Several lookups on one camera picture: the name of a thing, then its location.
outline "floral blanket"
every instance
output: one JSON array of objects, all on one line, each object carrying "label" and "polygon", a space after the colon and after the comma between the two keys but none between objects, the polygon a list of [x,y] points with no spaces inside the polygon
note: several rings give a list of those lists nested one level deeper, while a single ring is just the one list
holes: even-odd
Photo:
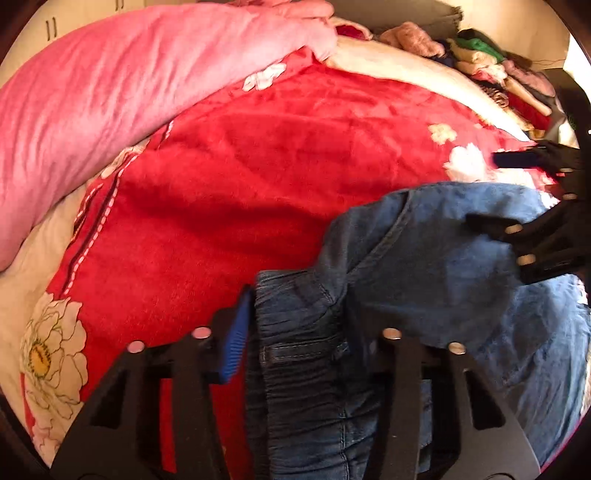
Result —
[{"label": "floral blanket", "polygon": [[[331,69],[307,49],[247,80],[185,111],[90,185],[22,342],[27,427],[48,464],[133,340],[176,341],[258,271],[308,267],[328,224],[352,206],[460,176],[509,179],[492,153],[527,146],[453,100]],[[251,471],[243,394],[242,373],[213,390],[235,480]],[[174,470],[169,400],[165,389],[163,465]]]}]

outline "white flower print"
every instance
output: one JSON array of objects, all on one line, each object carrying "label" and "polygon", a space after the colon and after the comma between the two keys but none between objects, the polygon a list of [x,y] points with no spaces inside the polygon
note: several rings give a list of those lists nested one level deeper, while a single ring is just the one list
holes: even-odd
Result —
[{"label": "white flower print", "polygon": [[80,390],[88,382],[82,354],[86,331],[77,319],[81,306],[45,293],[21,343],[25,400],[35,418],[33,442],[48,464],[82,408]]},{"label": "white flower print", "polygon": [[447,176],[453,181],[472,183],[475,181],[492,181],[496,183],[512,183],[534,189],[531,175],[523,168],[492,168],[487,165],[482,152],[474,144],[467,147],[455,147],[449,161],[443,165]]},{"label": "white flower print", "polygon": [[448,140],[453,142],[457,138],[457,132],[447,124],[429,125],[429,131],[431,140],[437,145],[445,145]]},{"label": "white flower print", "polygon": [[253,88],[265,90],[273,85],[273,80],[286,70],[287,65],[285,63],[275,63],[261,72],[253,73],[246,77],[242,90],[245,92],[250,92]]}]

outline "white cabinet door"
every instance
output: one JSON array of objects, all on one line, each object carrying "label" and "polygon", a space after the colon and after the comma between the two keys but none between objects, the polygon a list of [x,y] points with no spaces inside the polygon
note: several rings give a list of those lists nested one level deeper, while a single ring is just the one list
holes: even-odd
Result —
[{"label": "white cabinet door", "polygon": [[118,0],[119,12],[140,10],[145,7],[145,0]]},{"label": "white cabinet door", "polygon": [[115,15],[121,0],[86,0],[84,2],[85,24]]},{"label": "white cabinet door", "polygon": [[79,0],[49,0],[44,4],[47,6],[46,21],[50,24],[54,40],[88,23],[85,3]]}]

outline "denim fabric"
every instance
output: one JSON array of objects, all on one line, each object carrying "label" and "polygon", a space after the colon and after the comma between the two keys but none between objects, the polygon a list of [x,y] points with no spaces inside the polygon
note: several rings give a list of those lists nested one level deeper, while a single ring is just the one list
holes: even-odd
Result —
[{"label": "denim fabric", "polygon": [[574,276],[524,286],[510,247],[463,224],[469,212],[525,222],[544,210],[537,192],[508,184],[404,190],[337,218],[308,270],[260,273],[246,377],[256,477],[362,479],[384,392],[345,338],[351,294],[375,312],[376,335],[390,326],[426,345],[464,343],[540,463],[550,458],[579,419],[589,312]]}]

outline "white stitched line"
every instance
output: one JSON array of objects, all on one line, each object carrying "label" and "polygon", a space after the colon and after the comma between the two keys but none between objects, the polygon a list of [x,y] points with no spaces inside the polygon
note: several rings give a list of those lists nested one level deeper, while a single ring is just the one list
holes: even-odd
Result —
[{"label": "white stitched line", "polygon": [[164,140],[170,137],[170,132],[173,130],[174,120],[171,120],[168,124],[168,128],[166,129],[166,133],[164,134]]},{"label": "white stitched line", "polygon": [[68,292],[73,287],[74,280],[76,279],[76,272],[78,271],[78,268],[80,268],[80,265],[82,264],[82,262],[84,261],[84,259],[88,256],[88,252],[92,248],[92,245],[95,244],[96,239],[99,237],[99,233],[103,229],[103,226],[104,226],[104,224],[105,224],[105,222],[107,220],[107,217],[111,213],[113,204],[115,203],[115,198],[117,197],[117,192],[119,192],[119,184],[121,182],[121,175],[123,175],[123,172],[125,171],[125,169],[127,167],[129,167],[129,165],[132,164],[135,161],[135,159],[138,158],[138,157],[139,157],[139,153],[135,157],[133,157],[128,162],[127,165],[125,165],[121,170],[119,170],[119,173],[117,174],[117,179],[115,180],[115,189],[113,190],[113,196],[111,197],[111,200],[109,201],[109,204],[108,204],[109,206],[105,209],[105,212],[104,212],[102,218],[100,219],[100,224],[99,224],[98,228],[96,229],[95,234],[92,236],[92,240],[88,244],[88,247],[86,248],[86,250],[84,251],[84,253],[80,256],[80,258],[76,262],[76,265],[74,265],[74,268],[72,269],[72,274],[70,276],[70,282],[68,283],[68,286],[67,286],[66,290],[63,293],[64,295],[68,295]]},{"label": "white stitched line", "polygon": [[100,189],[103,186],[103,184],[101,183],[100,185],[97,185],[95,188],[92,189],[92,191],[84,198],[84,202],[82,202],[82,207],[80,207],[80,210],[78,211],[78,215],[76,215],[75,218],[75,222],[78,221],[80,219],[80,217],[82,216],[82,214],[85,212],[86,210],[86,206],[88,204],[88,201],[90,200],[90,198],[95,194],[95,192]]}]

